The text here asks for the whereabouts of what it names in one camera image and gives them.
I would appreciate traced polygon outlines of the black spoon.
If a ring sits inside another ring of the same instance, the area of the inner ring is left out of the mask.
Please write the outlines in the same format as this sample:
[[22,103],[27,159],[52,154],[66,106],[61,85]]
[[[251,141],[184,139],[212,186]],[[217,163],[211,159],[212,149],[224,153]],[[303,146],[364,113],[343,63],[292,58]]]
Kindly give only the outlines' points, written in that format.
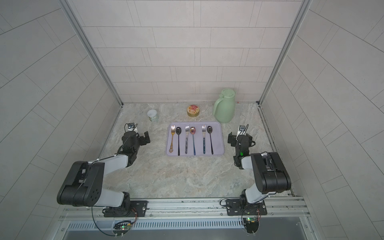
[[176,128],[176,134],[178,135],[178,156],[181,155],[181,152],[180,152],[180,134],[181,134],[182,130],[180,127],[177,127]]
[[213,155],[214,154],[214,149],[213,149],[213,141],[212,141],[212,132],[213,132],[213,128],[212,126],[208,126],[208,129],[207,129],[209,135],[210,135],[210,143],[211,143],[211,154]]

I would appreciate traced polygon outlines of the silver fork green handle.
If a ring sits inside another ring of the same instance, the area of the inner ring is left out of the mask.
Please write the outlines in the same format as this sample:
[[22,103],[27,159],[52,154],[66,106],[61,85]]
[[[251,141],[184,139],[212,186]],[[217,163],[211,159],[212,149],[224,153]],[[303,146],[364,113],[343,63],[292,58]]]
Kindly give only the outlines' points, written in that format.
[[202,133],[203,133],[203,154],[206,154],[206,125],[202,125]]

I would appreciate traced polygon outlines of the gold ornate fork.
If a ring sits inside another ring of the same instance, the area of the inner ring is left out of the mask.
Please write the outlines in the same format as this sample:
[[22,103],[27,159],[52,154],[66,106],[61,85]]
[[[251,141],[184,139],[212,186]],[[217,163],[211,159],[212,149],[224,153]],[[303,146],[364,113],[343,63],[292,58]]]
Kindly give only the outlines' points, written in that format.
[[172,135],[172,138],[171,138],[171,145],[170,145],[170,148],[169,148],[169,152],[170,153],[172,153],[174,151],[173,139],[174,139],[175,133],[176,133],[176,126],[175,125],[171,125],[171,135]]

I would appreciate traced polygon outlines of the iridescent rainbow spoon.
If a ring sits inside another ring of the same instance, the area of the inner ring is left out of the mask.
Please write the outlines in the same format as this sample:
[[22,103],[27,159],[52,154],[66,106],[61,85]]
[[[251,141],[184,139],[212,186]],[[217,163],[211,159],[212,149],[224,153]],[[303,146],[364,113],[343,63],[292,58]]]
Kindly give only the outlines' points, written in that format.
[[192,136],[193,136],[193,150],[194,150],[194,155],[196,155],[196,147],[195,147],[195,133],[196,133],[196,128],[195,128],[195,127],[191,127],[191,129],[190,129],[190,133],[191,133]]

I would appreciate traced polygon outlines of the silver fork marbled handle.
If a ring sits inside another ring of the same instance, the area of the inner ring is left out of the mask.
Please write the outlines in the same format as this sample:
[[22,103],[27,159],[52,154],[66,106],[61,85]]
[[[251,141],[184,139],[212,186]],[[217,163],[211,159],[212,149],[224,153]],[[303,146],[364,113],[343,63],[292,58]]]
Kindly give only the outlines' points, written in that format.
[[190,133],[190,125],[187,124],[185,127],[186,131],[186,141],[185,141],[185,154],[188,154],[188,145],[189,145],[189,133]]

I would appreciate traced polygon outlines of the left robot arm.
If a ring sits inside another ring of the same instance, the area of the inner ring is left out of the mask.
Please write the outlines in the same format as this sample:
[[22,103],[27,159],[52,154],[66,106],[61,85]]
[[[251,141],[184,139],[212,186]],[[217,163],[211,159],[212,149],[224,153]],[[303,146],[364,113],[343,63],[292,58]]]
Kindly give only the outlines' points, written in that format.
[[111,157],[73,163],[58,192],[58,204],[103,207],[105,218],[144,217],[147,201],[131,201],[128,192],[103,188],[105,175],[130,167],[137,159],[140,146],[151,142],[148,132],[140,136],[136,131],[125,132],[122,141],[118,152]]

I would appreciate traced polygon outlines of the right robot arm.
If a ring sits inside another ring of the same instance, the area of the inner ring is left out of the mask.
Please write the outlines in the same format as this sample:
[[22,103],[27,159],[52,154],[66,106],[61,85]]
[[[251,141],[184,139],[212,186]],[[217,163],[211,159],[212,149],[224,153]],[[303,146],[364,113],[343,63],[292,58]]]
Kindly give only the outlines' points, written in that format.
[[235,148],[234,164],[241,170],[252,170],[255,183],[242,191],[240,209],[262,204],[270,195],[291,189],[292,181],[277,152],[250,153],[255,145],[249,134],[228,136],[228,143]]

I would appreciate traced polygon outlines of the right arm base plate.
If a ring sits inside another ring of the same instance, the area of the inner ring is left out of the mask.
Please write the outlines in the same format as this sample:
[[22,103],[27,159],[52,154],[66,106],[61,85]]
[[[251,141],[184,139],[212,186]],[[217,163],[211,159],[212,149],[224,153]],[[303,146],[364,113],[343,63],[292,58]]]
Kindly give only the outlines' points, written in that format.
[[265,216],[268,214],[265,202],[244,204],[240,199],[223,199],[220,201],[220,205],[227,210],[228,216]]

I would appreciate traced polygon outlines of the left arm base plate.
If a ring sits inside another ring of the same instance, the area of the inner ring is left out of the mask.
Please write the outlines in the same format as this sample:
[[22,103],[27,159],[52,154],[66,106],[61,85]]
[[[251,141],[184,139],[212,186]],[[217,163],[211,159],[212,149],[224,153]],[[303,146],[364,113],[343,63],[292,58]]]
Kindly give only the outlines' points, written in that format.
[[148,203],[148,201],[131,201],[129,206],[123,203],[121,207],[106,207],[102,212],[105,218],[144,217]]

